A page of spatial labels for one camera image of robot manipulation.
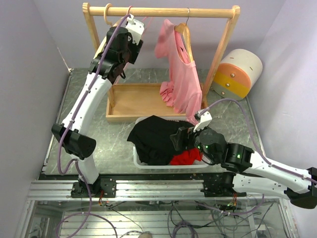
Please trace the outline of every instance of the black garment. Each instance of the black garment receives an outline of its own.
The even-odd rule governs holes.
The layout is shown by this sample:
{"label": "black garment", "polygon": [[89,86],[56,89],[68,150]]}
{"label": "black garment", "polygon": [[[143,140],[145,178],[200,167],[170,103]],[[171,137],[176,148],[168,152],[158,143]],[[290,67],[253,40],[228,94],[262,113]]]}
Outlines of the black garment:
{"label": "black garment", "polygon": [[168,165],[176,152],[169,136],[179,127],[192,127],[187,121],[171,121],[156,116],[148,117],[137,123],[127,141],[135,144],[139,159],[148,165]]}

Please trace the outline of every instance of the white cylinder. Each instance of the white cylinder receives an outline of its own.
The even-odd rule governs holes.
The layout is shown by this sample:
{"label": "white cylinder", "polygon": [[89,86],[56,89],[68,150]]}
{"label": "white cylinder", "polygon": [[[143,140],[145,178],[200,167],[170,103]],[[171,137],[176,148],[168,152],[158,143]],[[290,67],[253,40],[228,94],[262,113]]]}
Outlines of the white cylinder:
{"label": "white cylinder", "polygon": [[221,63],[229,63],[243,70],[249,76],[251,87],[255,84],[263,70],[260,58],[244,49],[231,51],[223,58]]}

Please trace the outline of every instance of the wooden clothing rack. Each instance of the wooden clothing rack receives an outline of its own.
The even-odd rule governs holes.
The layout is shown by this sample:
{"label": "wooden clothing rack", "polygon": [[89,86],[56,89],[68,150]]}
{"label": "wooden clothing rack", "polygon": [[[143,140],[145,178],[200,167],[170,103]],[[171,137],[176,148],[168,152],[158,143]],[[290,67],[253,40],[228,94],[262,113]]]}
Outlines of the wooden clothing rack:
{"label": "wooden clothing rack", "polygon": [[[83,3],[83,12],[97,51],[102,50],[103,40],[100,44],[94,16],[125,16],[128,7],[90,6]],[[216,53],[213,57],[206,81],[202,84],[203,101],[202,108],[208,106],[207,93],[211,87],[212,80],[220,64],[223,53],[228,45],[233,29],[240,15],[240,7],[233,6],[232,9],[203,9],[203,8],[151,8],[151,7],[132,7],[129,11],[134,16],[147,17],[199,17],[199,18],[227,18],[227,23],[219,41]],[[173,107],[166,106],[159,94],[159,83],[132,83],[116,84],[108,91],[108,102],[106,118],[108,121],[133,121],[145,116],[184,116],[185,114],[174,113]]]}

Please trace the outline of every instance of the red cloth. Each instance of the red cloth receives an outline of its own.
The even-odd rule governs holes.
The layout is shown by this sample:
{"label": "red cloth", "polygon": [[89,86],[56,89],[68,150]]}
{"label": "red cloth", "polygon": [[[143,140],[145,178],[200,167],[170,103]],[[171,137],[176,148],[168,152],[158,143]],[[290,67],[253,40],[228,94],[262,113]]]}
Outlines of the red cloth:
{"label": "red cloth", "polygon": [[174,155],[173,159],[169,163],[170,165],[192,165],[195,160],[201,161],[202,154],[197,148],[191,150],[185,150],[180,155]]}

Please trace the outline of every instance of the clothes hanger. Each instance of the clothes hanger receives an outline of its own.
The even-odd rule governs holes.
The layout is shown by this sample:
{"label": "clothes hanger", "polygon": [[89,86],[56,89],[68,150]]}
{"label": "clothes hanger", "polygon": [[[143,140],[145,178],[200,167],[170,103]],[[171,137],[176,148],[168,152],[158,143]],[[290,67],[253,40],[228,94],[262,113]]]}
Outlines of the clothes hanger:
{"label": "clothes hanger", "polygon": [[189,28],[187,26],[187,22],[189,19],[189,13],[190,13],[190,10],[188,9],[188,17],[187,17],[186,23],[180,23],[179,25],[175,26],[174,29],[175,29],[175,31],[177,31],[183,35],[189,61],[193,62],[194,57],[193,57],[191,41],[190,41],[190,32],[189,32]]}

